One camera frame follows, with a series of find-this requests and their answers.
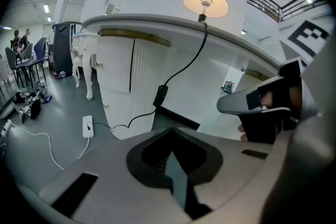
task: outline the white ornate table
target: white ornate table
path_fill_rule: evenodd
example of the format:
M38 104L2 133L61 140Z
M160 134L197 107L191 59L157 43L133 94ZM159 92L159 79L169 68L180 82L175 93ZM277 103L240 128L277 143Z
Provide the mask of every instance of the white ornate table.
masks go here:
M91 82L91 55L97 52L97 39L99 35L94 33L80 33L72 36L72 75L76 81L76 87L79 87L79 72L78 67L83 67L86 86L88 89L86 98L92 99L92 82Z
M98 16L82 25L87 31L100 34L97 62L101 65L97 76L111 127L127 125L133 117L152 112L158 86L189 63L204 37L203 23L161 15ZM148 37L168 42L171 48L148 41ZM168 83L162 107L202 122L229 67L273 77L278 66L275 59L254 45L209 26L203 51L188 69ZM130 129L117 127L113 134L124 139L148 132L153 119L154 115L138 118Z

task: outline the desk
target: desk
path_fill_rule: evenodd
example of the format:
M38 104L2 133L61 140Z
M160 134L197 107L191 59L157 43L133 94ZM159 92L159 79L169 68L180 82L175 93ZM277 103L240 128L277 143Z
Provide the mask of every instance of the desk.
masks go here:
M153 111L152 103L158 85L192 59L204 37L203 23L162 15L98 16L84 21L82 25L91 33L100 33L97 44L100 68L97 68L97 75L111 127L128 124L133 117ZM125 30L125 34L121 34L122 31L118 34L115 30ZM149 41L141 38L127 37L126 33L132 31L153 35L170 46L150 45ZM141 52L141 46L146 46L146 51ZM205 106L216 97L214 93L222 85L228 67L256 70L273 77L278 66L275 59L254 45L209 26L200 57L169 82L169 91L162 106L192 121L201 122L207 111ZM130 129L118 127L114 135L124 139L148 132L153 118L154 115L150 115L136 119Z

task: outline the black slot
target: black slot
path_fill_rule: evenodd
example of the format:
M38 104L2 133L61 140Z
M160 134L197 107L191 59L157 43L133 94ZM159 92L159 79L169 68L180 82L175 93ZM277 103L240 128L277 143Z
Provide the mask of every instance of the black slot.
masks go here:
M71 217L83 201L96 180L95 175L83 173L67 190L52 204L52 207L61 214Z
M259 159L266 159L268 155L268 153L254 150L243 150L242 153Z

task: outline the desk top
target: desk top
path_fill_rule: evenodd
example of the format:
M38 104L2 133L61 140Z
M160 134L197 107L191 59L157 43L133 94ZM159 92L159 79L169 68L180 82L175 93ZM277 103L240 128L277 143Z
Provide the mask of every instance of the desk top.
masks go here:
M204 37L204 24L176 17L153 14L112 14L87 19L83 27L98 33L104 29L127 29L157 35L172 48L197 53ZM208 26L208 37L201 53L240 70L256 70L273 77L280 65L255 45L224 30Z

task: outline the lamp cord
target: lamp cord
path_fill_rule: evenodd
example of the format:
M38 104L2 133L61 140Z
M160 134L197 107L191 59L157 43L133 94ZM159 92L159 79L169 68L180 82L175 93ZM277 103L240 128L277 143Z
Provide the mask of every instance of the lamp cord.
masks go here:
M200 53L201 53L201 51L202 51L202 49L203 49L203 47L204 47L204 45L205 45L206 38L207 38L207 36L208 36L208 24L207 24L206 22L203 22L203 24L204 24L204 38L203 38L203 42L202 42L201 47L200 47L200 49L198 50L197 54L196 54L195 57L191 60L191 62L188 63L184 68L182 68L180 71L176 72L174 75L172 75L170 78L168 78L167 81L166 81L165 84L164 84L165 86L167 85L167 83L168 83L172 78L174 78L175 76L177 76L178 74L180 74L181 72L183 72L184 70L186 70L186 69L187 69L187 68L188 68L188 67L189 67L189 66L196 60L196 58L198 57L198 55L200 55ZM108 126L108 125L106 125L106 124L104 124L104 123L100 123L100 122L97 122L97 123L94 123L94 124L102 124L102 125L105 125L106 127L110 128L112 131L114 130L114 128L119 127L119 126L126 127L126 128L129 129L130 126L131 126L131 123L132 123L135 119L138 119L138 118L140 118L140 117L144 117L144 116L149 116L149 115L153 114L155 111L156 111L156 108L155 108L154 111L151 112L151 113L142 114L142 115L139 115L139 116L134 117L133 119L131 119L131 121L130 121L130 123L129 123L128 125L118 124L118 125L116 125L116 126L114 126L114 127L110 127L110 126Z

